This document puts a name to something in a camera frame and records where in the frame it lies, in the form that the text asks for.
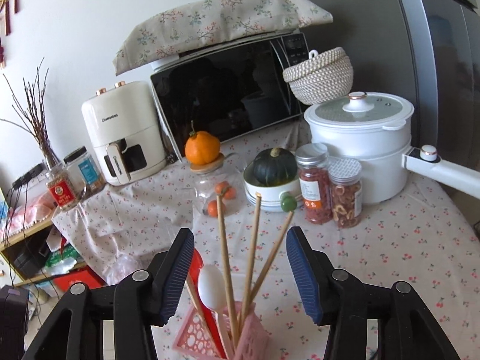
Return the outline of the grey refrigerator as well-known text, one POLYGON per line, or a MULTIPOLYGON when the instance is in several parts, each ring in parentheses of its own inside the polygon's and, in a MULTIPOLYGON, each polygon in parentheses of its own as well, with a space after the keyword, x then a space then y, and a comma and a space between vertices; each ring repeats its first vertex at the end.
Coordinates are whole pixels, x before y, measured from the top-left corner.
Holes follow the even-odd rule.
POLYGON ((307 29, 312 49, 342 47, 351 91, 414 106, 412 146, 479 172, 479 15, 475 0, 311 0, 333 15, 307 29))

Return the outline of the floral cloth cover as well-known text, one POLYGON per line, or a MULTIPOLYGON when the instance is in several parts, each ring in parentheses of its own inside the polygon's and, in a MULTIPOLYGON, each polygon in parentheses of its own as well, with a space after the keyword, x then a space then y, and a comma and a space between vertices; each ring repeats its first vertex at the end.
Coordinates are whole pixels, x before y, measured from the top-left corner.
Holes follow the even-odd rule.
POLYGON ((113 65, 119 76, 171 55, 332 22, 333 15, 310 0, 202 0, 165 10, 135 26, 113 65))

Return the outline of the wooden shelf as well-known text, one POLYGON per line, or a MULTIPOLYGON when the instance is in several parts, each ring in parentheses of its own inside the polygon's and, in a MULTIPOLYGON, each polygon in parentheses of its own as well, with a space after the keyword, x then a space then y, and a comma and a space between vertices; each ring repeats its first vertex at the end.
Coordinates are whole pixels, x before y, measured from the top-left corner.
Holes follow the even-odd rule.
POLYGON ((47 246, 47 236, 55 229, 49 217, 15 235, 1 237, 1 287, 52 281, 87 267, 80 258, 71 269, 59 275, 54 275, 46 269, 47 259, 51 254, 47 246))

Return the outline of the black microwave oven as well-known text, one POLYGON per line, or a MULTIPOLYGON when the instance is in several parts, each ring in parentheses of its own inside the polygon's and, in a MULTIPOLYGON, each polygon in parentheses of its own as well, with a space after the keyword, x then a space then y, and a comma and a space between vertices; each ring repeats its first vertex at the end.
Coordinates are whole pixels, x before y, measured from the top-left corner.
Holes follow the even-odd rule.
POLYGON ((206 47, 157 68, 151 82, 170 152, 183 158, 193 130, 225 142, 301 115, 306 106, 283 72, 307 59, 306 38, 294 31, 206 47))

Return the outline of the white air fryer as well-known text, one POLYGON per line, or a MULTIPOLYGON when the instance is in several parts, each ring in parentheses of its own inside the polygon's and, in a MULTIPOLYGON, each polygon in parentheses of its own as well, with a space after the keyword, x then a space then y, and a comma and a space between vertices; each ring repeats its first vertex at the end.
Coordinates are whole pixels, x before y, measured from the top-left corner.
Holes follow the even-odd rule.
POLYGON ((158 112, 145 81, 120 81, 83 102, 81 112, 98 164, 110 185, 127 185, 167 164, 158 112))

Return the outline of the cherry print tablecloth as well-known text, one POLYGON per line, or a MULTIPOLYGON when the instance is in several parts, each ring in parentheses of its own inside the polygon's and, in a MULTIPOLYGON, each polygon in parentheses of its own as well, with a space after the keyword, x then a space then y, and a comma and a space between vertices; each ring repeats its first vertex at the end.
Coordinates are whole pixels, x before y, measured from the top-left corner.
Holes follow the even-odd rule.
MULTIPOLYGON (((193 204, 194 175, 174 163, 124 187, 106 186, 55 226, 101 277, 117 258, 148 264, 180 228, 192 230, 207 264, 221 264, 218 221, 193 204)), ((363 209, 360 223, 340 229, 315 225, 295 211, 314 250, 367 284, 408 281, 422 297, 462 359, 479 357, 479 239, 433 180, 411 175, 404 190, 363 209)), ((304 313, 287 253, 280 250, 256 296, 256 314, 269 335, 268 359, 320 359, 328 331, 304 313)))

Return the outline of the large orange citrus fruit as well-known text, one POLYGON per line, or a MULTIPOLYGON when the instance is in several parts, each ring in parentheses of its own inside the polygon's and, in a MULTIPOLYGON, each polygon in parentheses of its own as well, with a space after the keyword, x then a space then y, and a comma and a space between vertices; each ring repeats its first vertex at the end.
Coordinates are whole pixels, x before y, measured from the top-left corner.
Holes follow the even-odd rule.
POLYGON ((221 152, 220 140, 206 131, 196 131, 191 121, 191 131, 185 143, 185 157, 193 165, 212 163, 221 152))

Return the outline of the white plastic spoon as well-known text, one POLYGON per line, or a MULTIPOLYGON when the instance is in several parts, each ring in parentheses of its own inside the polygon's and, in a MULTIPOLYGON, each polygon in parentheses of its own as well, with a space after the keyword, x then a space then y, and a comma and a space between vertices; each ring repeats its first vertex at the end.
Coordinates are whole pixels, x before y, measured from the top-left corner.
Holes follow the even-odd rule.
POLYGON ((202 303, 215 314, 216 325, 227 359, 233 359, 233 346, 224 321, 224 308, 227 306, 224 278, 218 267, 205 265, 199 272, 199 297, 202 303))

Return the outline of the jar of dried fruit rings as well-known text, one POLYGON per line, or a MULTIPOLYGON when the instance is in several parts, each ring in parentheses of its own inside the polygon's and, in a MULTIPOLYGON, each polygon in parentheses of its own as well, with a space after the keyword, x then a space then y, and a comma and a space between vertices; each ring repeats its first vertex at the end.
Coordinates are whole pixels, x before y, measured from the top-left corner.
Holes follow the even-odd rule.
POLYGON ((362 167, 354 158, 332 158, 329 164, 333 218, 338 228, 353 228, 362 212, 362 167))

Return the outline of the wooden chopstick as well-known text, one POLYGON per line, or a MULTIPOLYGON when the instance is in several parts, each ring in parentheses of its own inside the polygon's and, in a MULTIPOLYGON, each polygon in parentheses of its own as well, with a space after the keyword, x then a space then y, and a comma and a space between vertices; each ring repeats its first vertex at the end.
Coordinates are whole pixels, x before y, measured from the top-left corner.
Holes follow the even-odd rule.
POLYGON ((259 276, 257 278, 256 283, 254 284, 252 290, 250 291, 250 301, 252 302, 255 298, 257 293, 260 291, 260 288, 262 284, 264 283, 264 280, 266 278, 266 275, 269 273, 269 270, 272 266, 272 263, 274 259, 276 258, 278 251, 280 249, 281 243, 283 242, 283 239, 285 235, 287 234, 287 230, 289 229, 290 223, 294 217, 295 212, 294 211, 289 211, 286 217, 286 220, 284 221, 281 231, 278 234, 278 237, 276 241, 274 242, 272 249, 270 250, 270 253, 264 263, 264 266, 262 267, 259 276))
POLYGON ((253 276, 253 269, 255 266, 255 256, 256 256, 256 242, 259 230, 260 223, 260 209, 261 209, 261 194, 256 193, 256 208, 254 213, 253 226, 250 233, 250 248, 247 258, 247 274, 244 283, 244 292, 243 299, 241 303, 241 312, 239 315, 238 326, 240 331, 242 331, 245 319, 247 317, 247 311, 251 303, 251 281, 253 276))
POLYGON ((230 256, 228 250, 228 242, 224 224, 224 209, 220 195, 216 195, 217 218, 220 234, 220 248, 223 264, 223 277, 225 294, 227 301, 227 309, 229 313, 229 325, 233 339, 233 348, 236 349, 239 343, 239 325, 237 319, 236 303, 233 295, 233 283, 230 271, 230 256))

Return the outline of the jar of red goji berries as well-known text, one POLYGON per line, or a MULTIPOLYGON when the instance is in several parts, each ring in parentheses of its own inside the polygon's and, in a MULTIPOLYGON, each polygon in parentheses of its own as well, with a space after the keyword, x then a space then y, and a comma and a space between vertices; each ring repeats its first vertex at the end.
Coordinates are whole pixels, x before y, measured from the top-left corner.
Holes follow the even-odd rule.
POLYGON ((302 145, 295 152, 306 218, 314 224, 333 219, 330 197, 329 152, 321 143, 302 145))

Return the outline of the dried branches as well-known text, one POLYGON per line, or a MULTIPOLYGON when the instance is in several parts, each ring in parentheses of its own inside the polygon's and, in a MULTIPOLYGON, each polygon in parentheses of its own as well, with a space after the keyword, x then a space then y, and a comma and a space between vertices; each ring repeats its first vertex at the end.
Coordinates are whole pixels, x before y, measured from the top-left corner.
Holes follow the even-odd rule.
POLYGON ((10 92, 10 107, 19 119, 15 122, 11 119, 1 117, 1 122, 16 126, 26 132, 37 143, 39 150, 44 158, 47 169, 52 169, 60 163, 59 157, 52 148, 50 135, 47 127, 47 108, 46 108, 46 92, 49 68, 44 72, 44 58, 35 68, 35 76, 32 81, 23 79, 24 102, 19 100, 15 94, 13 87, 7 76, 3 74, 3 78, 10 92))

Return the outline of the dark green pumpkin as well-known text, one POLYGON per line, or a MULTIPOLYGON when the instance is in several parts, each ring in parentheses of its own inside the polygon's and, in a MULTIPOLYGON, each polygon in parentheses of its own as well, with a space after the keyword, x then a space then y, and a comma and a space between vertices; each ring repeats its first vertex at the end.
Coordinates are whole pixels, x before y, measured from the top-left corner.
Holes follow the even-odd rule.
POLYGON ((258 153, 252 163, 252 170, 256 180, 267 187, 289 183, 298 174, 295 155, 281 147, 258 153))

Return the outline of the small green lime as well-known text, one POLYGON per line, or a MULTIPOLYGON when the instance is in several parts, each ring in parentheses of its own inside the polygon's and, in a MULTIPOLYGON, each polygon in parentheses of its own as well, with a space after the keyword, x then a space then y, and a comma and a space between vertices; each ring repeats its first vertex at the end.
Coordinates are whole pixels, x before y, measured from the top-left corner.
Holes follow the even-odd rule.
POLYGON ((281 198, 281 209, 286 213, 295 211, 297 208, 297 205, 298 205, 298 202, 295 197, 286 195, 281 198))

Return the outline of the white ceramic bowl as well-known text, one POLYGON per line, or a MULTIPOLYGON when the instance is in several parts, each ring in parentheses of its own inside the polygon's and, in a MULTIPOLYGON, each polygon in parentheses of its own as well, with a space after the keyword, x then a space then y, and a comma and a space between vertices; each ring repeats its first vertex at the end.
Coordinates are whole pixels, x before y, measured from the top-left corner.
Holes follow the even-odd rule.
POLYGON ((291 182, 278 186, 262 186, 254 177, 252 164, 249 164, 242 173, 247 200, 256 203, 256 193, 261 194, 261 209, 267 212, 282 212, 281 198, 290 195, 297 199, 297 208, 303 205, 299 178, 296 176, 291 182))

